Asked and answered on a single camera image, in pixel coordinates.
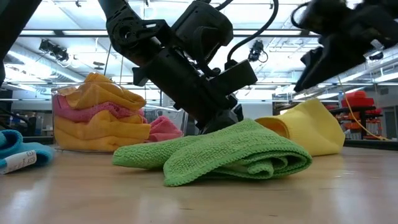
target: green microfiber towel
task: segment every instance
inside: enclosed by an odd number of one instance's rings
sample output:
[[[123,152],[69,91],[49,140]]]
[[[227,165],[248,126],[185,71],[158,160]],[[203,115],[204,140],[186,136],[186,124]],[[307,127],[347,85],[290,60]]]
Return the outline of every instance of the green microfiber towel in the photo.
[[[166,186],[204,176],[270,179],[310,166],[311,156],[296,143],[246,119],[220,131],[165,142],[120,147],[118,166],[154,169],[163,166]]]

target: yellow towel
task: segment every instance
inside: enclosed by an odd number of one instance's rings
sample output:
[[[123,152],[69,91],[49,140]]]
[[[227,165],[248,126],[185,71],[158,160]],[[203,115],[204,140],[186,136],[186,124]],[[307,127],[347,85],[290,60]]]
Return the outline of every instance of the yellow towel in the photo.
[[[87,152],[114,152],[121,146],[131,146],[144,143],[142,139],[118,138],[114,136],[103,137],[92,140],[81,140],[75,138],[58,128],[54,129],[55,139],[58,145],[65,150],[87,151]]]
[[[117,86],[104,75],[91,73],[79,88],[66,88],[58,91],[67,97],[73,109],[86,109],[105,102],[113,102],[132,111],[145,106],[143,97]]]
[[[134,115],[117,119],[108,110],[93,116],[89,123],[74,123],[55,116],[55,127],[81,140],[98,139],[108,136],[119,138],[148,139],[150,124],[143,124],[142,116]]]
[[[337,154],[343,148],[343,130],[318,99],[307,100],[282,115],[256,121],[303,146],[311,156]]]

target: blue towel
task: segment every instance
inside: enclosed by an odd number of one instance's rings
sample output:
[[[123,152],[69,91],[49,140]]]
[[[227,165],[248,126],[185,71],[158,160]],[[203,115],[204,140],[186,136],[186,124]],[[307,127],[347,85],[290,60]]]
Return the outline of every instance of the blue towel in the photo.
[[[23,143],[22,141],[23,137],[18,131],[0,131],[0,170],[7,167],[7,157],[22,152],[36,152],[37,160],[30,166],[45,166],[52,161],[54,155],[53,148],[36,142]]]

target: stack of towels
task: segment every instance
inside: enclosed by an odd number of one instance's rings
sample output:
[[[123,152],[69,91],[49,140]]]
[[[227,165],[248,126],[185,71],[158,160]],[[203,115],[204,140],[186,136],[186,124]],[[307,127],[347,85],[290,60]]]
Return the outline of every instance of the stack of towels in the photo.
[[[53,97],[55,140],[66,150],[114,152],[183,135],[165,116],[147,124],[145,104],[143,97],[91,73],[78,88],[58,90]]]

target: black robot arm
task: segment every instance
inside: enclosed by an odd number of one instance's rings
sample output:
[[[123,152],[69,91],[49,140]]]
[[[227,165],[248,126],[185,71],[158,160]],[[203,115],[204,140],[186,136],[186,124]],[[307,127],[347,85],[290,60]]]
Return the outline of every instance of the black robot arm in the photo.
[[[174,100],[176,109],[198,121],[202,133],[243,119],[233,92],[256,83],[257,77],[247,60],[223,73],[208,68],[216,51],[233,39],[232,23],[209,1],[193,1],[172,27],[164,20],[142,20],[124,0],[99,3],[112,46],[139,66],[132,69],[135,85],[151,80]]]
[[[365,54],[383,50],[398,43],[398,2],[365,0],[354,9],[340,0],[312,0],[306,6],[301,29],[320,34],[318,47],[307,52],[301,61],[305,70],[295,91],[313,87],[366,61]]]

